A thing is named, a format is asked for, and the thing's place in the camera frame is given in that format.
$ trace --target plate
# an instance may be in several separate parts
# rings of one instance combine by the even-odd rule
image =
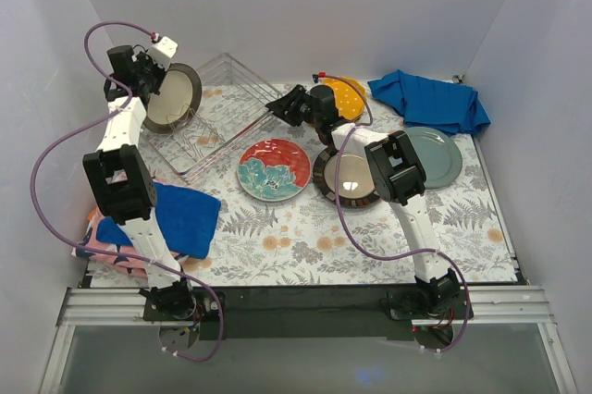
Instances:
[[[362,84],[353,78],[342,78],[354,85],[363,97],[366,96],[366,90]],[[335,107],[339,110],[340,116],[349,119],[349,121],[355,121],[362,116],[364,111],[364,101],[362,101],[362,98],[360,98],[354,89],[345,82],[333,80],[332,78],[324,78],[323,84],[326,84],[333,89],[333,93],[335,94]]]
[[[173,63],[160,86],[150,95],[144,126],[156,133],[171,133],[188,124],[202,101],[202,81],[190,66]]]
[[[274,138],[247,149],[240,158],[237,176],[252,197],[281,202],[304,189],[311,177],[311,162],[298,144]]]
[[[334,147],[327,147],[316,157],[313,168],[313,183],[332,202],[335,202],[337,152]],[[339,166],[339,201],[342,206],[364,207],[380,200],[364,158],[346,153]]]
[[[463,156],[448,135],[423,127],[407,128],[405,132],[424,166],[427,189],[449,186],[461,174]]]

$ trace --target dish rack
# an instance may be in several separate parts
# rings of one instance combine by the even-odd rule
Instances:
[[[265,104],[281,96],[275,87],[229,54],[205,63],[197,73],[203,86],[197,111],[190,111],[185,123],[171,124],[171,133],[142,133],[171,170],[188,184],[230,151],[248,147],[261,130],[272,127],[276,120]],[[171,122],[177,119],[171,116]]]

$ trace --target blue cloth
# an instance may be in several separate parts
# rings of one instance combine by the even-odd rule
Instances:
[[[428,126],[453,135],[476,134],[491,121],[472,87],[429,80],[400,70],[368,81],[372,95],[392,106],[407,126]]]
[[[168,249],[195,258],[205,258],[216,231],[220,201],[193,189],[156,185],[156,221]],[[128,236],[110,216],[99,223],[96,239],[103,243],[131,246]]]

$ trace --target blue flower pattern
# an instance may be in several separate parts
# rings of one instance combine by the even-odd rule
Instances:
[[[268,201],[279,201],[297,194],[302,188],[294,184],[296,176],[287,166],[265,166],[258,158],[239,165],[239,181],[251,195]]]

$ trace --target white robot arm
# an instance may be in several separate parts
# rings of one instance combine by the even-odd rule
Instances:
[[[103,141],[96,148],[97,153],[115,155],[122,146],[136,147],[138,145],[142,122],[146,118],[146,109],[142,100],[137,96],[133,97],[128,105],[122,107],[127,100],[127,98],[117,98],[108,104],[109,113],[118,111],[118,114],[108,120]],[[137,216],[122,220],[118,225],[140,255],[180,271],[180,265],[171,255],[167,242],[156,222],[154,207],[150,208],[147,219]],[[179,281],[178,275],[155,266],[146,265],[145,270],[148,276],[148,285],[151,288],[166,288],[173,282]]]
[[[339,149],[347,134],[354,127],[353,123],[344,124],[333,130],[333,142]],[[384,142],[389,138],[387,133],[373,132],[359,128],[350,137],[346,151],[366,158],[366,146]],[[400,202],[388,202],[401,222],[405,238],[412,251],[431,248],[439,250],[438,240],[427,215],[426,197],[415,195],[402,205]],[[429,283],[432,278],[440,278],[448,273],[449,264],[436,253],[420,253],[413,256],[415,276]]]
[[[321,75],[324,76],[313,75],[315,82]],[[291,126],[300,126],[304,121],[312,124],[323,144],[337,148],[355,128],[339,115],[333,90],[326,85],[314,86],[309,92],[297,85],[266,107]],[[376,192],[400,220],[410,249],[434,251],[413,255],[415,281],[421,293],[418,300],[426,299],[425,309],[430,313],[448,309],[459,295],[460,285],[448,262],[438,254],[438,241],[424,197],[426,173],[409,137],[403,131],[387,134],[357,128],[346,149],[368,161]]]
[[[116,115],[108,120],[96,151],[84,155],[82,164],[101,213],[113,218],[140,255],[180,271],[156,221],[156,188],[137,147],[146,106],[151,95],[158,93],[177,50],[177,44],[167,37],[155,39],[146,52],[137,55],[129,45],[107,52],[113,77],[128,84],[134,96],[129,98],[120,88],[111,90],[111,81],[107,81],[109,112]],[[125,178],[114,180],[122,171]],[[195,299],[185,278],[150,264],[144,268],[151,289],[141,294],[159,311],[177,318],[193,312]]]

